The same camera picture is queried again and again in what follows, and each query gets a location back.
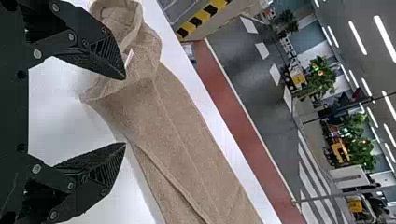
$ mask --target towel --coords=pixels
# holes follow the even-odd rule
[[[142,11],[128,0],[92,3],[119,43],[127,79],[98,76],[81,101],[134,146],[166,223],[262,223],[184,86],[160,62],[161,39]]]

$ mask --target table surface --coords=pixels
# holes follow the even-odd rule
[[[87,8],[88,0],[70,0]],[[280,223],[259,182],[180,46],[156,0],[141,0],[146,22],[163,41],[162,62],[180,78],[250,200],[266,223]],[[55,58],[30,70],[29,150],[48,165],[114,143],[107,124],[78,96],[92,84],[90,71]],[[164,224],[131,150],[112,192],[81,217],[67,223]]]

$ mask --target beige towel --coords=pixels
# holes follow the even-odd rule
[[[98,77],[81,100],[123,133],[168,224],[262,223],[180,81],[160,63],[161,40],[141,6],[99,0],[92,15],[134,57],[127,80]]]

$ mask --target potted plant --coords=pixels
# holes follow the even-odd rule
[[[369,139],[358,138],[352,140],[347,145],[351,157],[350,163],[353,165],[361,165],[366,171],[374,170],[377,159],[371,155],[373,148],[374,146]]]
[[[318,94],[318,98],[322,98],[328,91],[335,93],[334,83],[336,80],[335,73],[329,68],[327,60],[324,57],[317,56],[311,60],[309,66],[310,74],[306,76],[308,85],[302,90],[295,93],[295,97],[303,100],[306,96]]]
[[[288,33],[298,32],[298,22],[294,13],[287,9],[272,20],[273,29],[276,31],[277,38],[285,38]]]

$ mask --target ceiling light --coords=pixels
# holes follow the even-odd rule
[[[388,154],[390,155],[390,158],[392,159],[392,161],[396,163],[395,157],[393,156],[392,151],[390,151],[388,144],[385,144],[385,148],[387,149]]]
[[[367,107],[367,111],[369,112],[369,115],[370,115],[370,118],[373,121],[373,124],[375,125],[376,128],[378,128],[378,123],[376,122],[376,119],[375,119],[374,114],[371,111],[370,107]]]
[[[353,75],[353,72],[349,70],[349,74],[352,77],[353,83],[355,83],[356,88],[359,87],[358,81],[356,80],[355,76]]]
[[[389,160],[389,157],[385,156],[385,159],[387,159],[387,162],[388,162],[388,164],[389,164],[390,169],[392,170],[392,172],[395,173],[395,169],[393,168],[392,163],[391,163],[390,160]]]
[[[387,134],[388,134],[388,136],[389,136],[390,142],[392,142],[393,146],[396,147],[395,139],[393,138],[393,135],[392,135],[392,133],[390,132],[390,129],[389,129],[388,125],[387,125],[387,124],[384,124],[384,128],[385,128],[385,131],[387,132]]]
[[[318,0],[315,0],[315,4],[317,5],[317,8],[320,8]]]
[[[361,52],[362,52],[364,55],[367,55],[367,50],[366,50],[366,48],[364,47],[363,42],[361,42],[361,37],[359,36],[358,31],[356,30],[355,24],[353,24],[352,21],[349,21],[348,23],[349,23],[350,29],[352,30],[353,35],[354,35],[355,38],[356,38],[356,41],[358,42],[359,47],[361,48]]]
[[[341,64],[341,69],[343,69],[344,75],[346,75],[346,80],[347,80],[348,82],[350,82],[349,76],[347,75],[347,70],[345,69],[345,67],[344,67],[342,64]]]
[[[385,46],[387,46],[390,57],[392,58],[393,62],[396,63],[396,50],[393,47],[392,42],[390,41],[388,32],[385,29],[384,23],[382,22],[382,20],[379,16],[374,16],[374,21],[375,21],[376,27],[378,27],[378,30],[382,36],[382,39],[385,42]]]
[[[382,91],[382,95],[385,96],[385,101],[387,102],[390,113],[392,114],[393,118],[396,120],[396,111],[395,111],[395,108],[393,107],[392,102],[390,101],[390,99],[388,97],[388,94],[385,91]]]
[[[362,113],[362,114],[366,113],[366,110],[365,110],[364,107],[361,105],[361,103],[359,103],[359,105],[361,106],[361,113]]]
[[[329,30],[330,35],[332,36],[332,40],[334,41],[335,46],[336,46],[337,48],[340,48],[340,45],[338,45],[338,41],[337,41],[337,39],[335,38],[334,33],[332,32],[332,27],[327,26],[327,29]]]
[[[330,46],[332,46],[332,41],[330,40],[330,37],[327,34],[327,31],[326,31],[326,29],[324,27],[322,27],[322,31],[323,31],[324,35],[326,35],[326,39],[327,39],[327,41],[329,41]]]
[[[372,132],[373,132],[373,134],[374,134],[374,137],[375,137],[375,139],[376,139],[376,142],[377,142],[377,143],[381,143],[381,141],[379,140],[378,134],[376,134],[375,128],[373,128],[373,127],[370,127],[370,128],[372,129]]]
[[[366,89],[367,94],[368,94],[369,96],[373,96],[372,93],[371,93],[371,91],[370,91],[369,86],[367,85],[366,79],[364,79],[364,77],[361,79],[361,82],[363,83],[364,89]]]

